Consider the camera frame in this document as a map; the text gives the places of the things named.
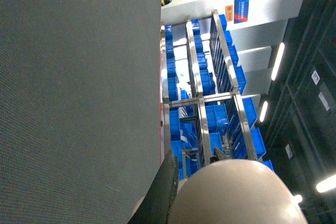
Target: orange label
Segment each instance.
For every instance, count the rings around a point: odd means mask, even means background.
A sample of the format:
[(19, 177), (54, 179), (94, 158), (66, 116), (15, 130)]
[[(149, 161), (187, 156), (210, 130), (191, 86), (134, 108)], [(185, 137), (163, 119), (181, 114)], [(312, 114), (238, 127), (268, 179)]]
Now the orange label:
[(225, 17), (227, 22), (233, 21), (233, 5), (225, 7)]

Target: metal shelving unit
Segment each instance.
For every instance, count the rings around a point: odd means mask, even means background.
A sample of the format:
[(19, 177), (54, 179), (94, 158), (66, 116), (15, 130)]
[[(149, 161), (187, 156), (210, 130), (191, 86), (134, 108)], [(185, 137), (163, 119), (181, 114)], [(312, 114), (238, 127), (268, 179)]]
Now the metal shelving unit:
[[(224, 58), (226, 71), (228, 72), (230, 80), (230, 91), (226, 93), (218, 93), (212, 95), (203, 95), (203, 88), (200, 76), (200, 68), (197, 60), (197, 53), (195, 47), (195, 40), (192, 30), (192, 22), (188, 17), (186, 19), (186, 38), (187, 38), (187, 59), (188, 69), (190, 75), (190, 83), (192, 90), (192, 98), (169, 101), (167, 88), (167, 68), (166, 68), (166, 52), (165, 52), (165, 28), (161, 27), (161, 52), (162, 52), (162, 100), (163, 100), (163, 127), (164, 127), (164, 148), (165, 153), (170, 147), (170, 126), (169, 126), (169, 108), (183, 107), (192, 105), (194, 107), (194, 117), (182, 119), (181, 122), (195, 122), (197, 133), (197, 147), (198, 147), (198, 165), (203, 167), (210, 164), (210, 157), (212, 156), (211, 143), (209, 138), (209, 130), (206, 118), (205, 103), (225, 100), (232, 100), (234, 102), (237, 114), (239, 116), (241, 132), (244, 137), (247, 156), (250, 160), (257, 160), (257, 154), (251, 136), (247, 116), (245, 113), (242, 96), (238, 91), (238, 81), (235, 74), (234, 65), (230, 56), (230, 52), (226, 43), (225, 34), (219, 18), (217, 10), (213, 10), (211, 21), (211, 54), (220, 54)], [(232, 144), (234, 139), (226, 133), (229, 142), (230, 155), (232, 156)]]

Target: gray fabric surface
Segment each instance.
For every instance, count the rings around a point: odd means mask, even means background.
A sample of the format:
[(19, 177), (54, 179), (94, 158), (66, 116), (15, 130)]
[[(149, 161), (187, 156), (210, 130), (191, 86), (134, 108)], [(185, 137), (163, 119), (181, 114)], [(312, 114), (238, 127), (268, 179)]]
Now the gray fabric surface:
[(160, 0), (0, 7), (0, 223), (126, 223), (159, 167)]

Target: blue sign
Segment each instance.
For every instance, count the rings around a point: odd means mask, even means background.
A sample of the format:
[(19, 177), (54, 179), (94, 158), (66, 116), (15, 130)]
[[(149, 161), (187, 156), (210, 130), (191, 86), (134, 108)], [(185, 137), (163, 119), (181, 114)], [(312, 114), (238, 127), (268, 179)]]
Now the blue sign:
[(250, 0), (235, 0), (234, 24), (247, 21), (249, 1)]

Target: blue plastic bin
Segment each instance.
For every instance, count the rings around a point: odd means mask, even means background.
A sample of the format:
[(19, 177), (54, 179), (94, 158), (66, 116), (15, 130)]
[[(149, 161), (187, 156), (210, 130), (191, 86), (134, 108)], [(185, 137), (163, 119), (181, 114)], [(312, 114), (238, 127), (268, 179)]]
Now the blue plastic bin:
[(225, 134), (228, 127), (228, 118), (225, 104), (205, 106), (208, 128), (210, 133)]
[(248, 126), (250, 128), (257, 122), (258, 114), (251, 97), (243, 99), (244, 109), (247, 116)]
[(231, 33), (230, 31), (224, 31), (224, 35), (225, 35), (225, 39), (226, 39), (226, 43), (228, 46), (232, 46), (232, 37), (231, 37)]
[(202, 43), (201, 36), (195, 35), (194, 40), (195, 40), (196, 52), (197, 53), (203, 52), (203, 43)]
[(168, 95), (169, 101), (177, 101), (179, 99), (176, 77), (168, 78)]
[(172, 33), (172, 25), (168, 25), (164, 27), (164, 33), (166, 36), (166, 41), (167, 40), (172, 40), (173, 39), (173, 33)]
[[(185, 90), (181, 90), (181, 99), (189, 99), (189, 95)], [(194, 113), (193, 107), (192, 106), (186, 106), (185, 109), (187, 110), (187, 113), (189, 115), (189, 113)]]
[(188, 99), (188, 98), (189, 98), (189, 95), (187, 91), (181, 90), (181, 100)]
[(219, 18), (220, 18), (220, 22), (222, 23), (222, 28), (223, 28), (223, 31), (226, 31), (226, 26), (227, 26), (227, 22), (226, 22), (226, 17), (225, 17), (225, 15), (224, 14), (221, 14), (220, 16), (219, 16)]
[(210, 133), (209, 136), (210, 136), (212, 155), (215, 155), (214, 154), (215, 147), (218, 147), (223, 152), (221, 134), (219, 132), (215, 132), (215, 133)]
[(183, 167), (182, 142), (181, 142), (181, 140), (171, 141), (170, 145), (171, 145), (172, 151), (174, 153), (174, 156), (178, 158), (179, 167)]
[(246, 86), (246, 78), (244, 75), (243, 68), (241, 66), (235, 67), (235, 72), (238, 80), (238, 90), (240, 91), (241, 94), (243, 94)]
[(169, 77), (176, 77), (175, 58), (167, 59), (167, 75)]
[(191, 25), (192, 25), (192, 27), (193, 27), (193, 33), (194, 33), (194, 36), (195, 35), (200, 35), (200, 25), (199, 25), (199, 23), (198, 23), (198, 19), (192, 19), (191, 20)]
[(201, 82), (203, 87), (203, 95), (209, 95), (211, 91), (211, 79), (208, 70), (200, 70)]
[(183, 132), (183, 136), (187, 138), (189, 145), (193, 148), (197, 148), (196, 135), (193, 133), (192, 124), (181, 123), (180, 127)]
[[(261, 158), (266, 154), (266, 148), (264, 145), (264, 140), (263, 137), (261, 136), (260, 129), (256, 128), (251, 130), (251, 135), (252, 135), (252, 140), (254, 147), (256, 149), (257, 157)], [(234, 150), (234, 153), (239, 152), (237, 158), (246, 158), (247, 157), (247, 151), (246, 147), (244, 146), (243, 148), (240, 148), (240, 146), (237, 146), (236, 149)]]
[(179, 110), (169, 112), (170, 135), (172, 140), (181, 140)]
[(238, 64), (238, 54), (237, 54), (237, 50), (235, 46), (229, 46), (229, 52), (230, 52), (230, 56), (231, 56), (231, 60), (233, 63), (233, 66), (236, 67)]
[(264, 165), (266, 165), (268, 168), (270, 168), (274, 172), (273, 164), (271, 160), (268, 161), (263, 161), (262, 162)]
[(210, 94), (215, 94), (215, 89), (216, 89), (216, 83), (214, 81), (214, 75), (211, 73), (209, 73), (209, 77), (210, 77)]
[(172, 40), (167, 40), (166, 41), (166, 54), (167, 54), (167, 59), (174, 59), (174, 46), (173, 46), (173, 41)]
[(197, 54), (198, 65), (200, 70), (206, 70), (208, 68), (208, 62), (205, 58), (205, 54), (200, 52)]
[(191, 177), (195, 172), (198, 171), (198, 165), (196, 161), (192, 161), (190, 158), (187, 158), (185, 163), (188, 177)]

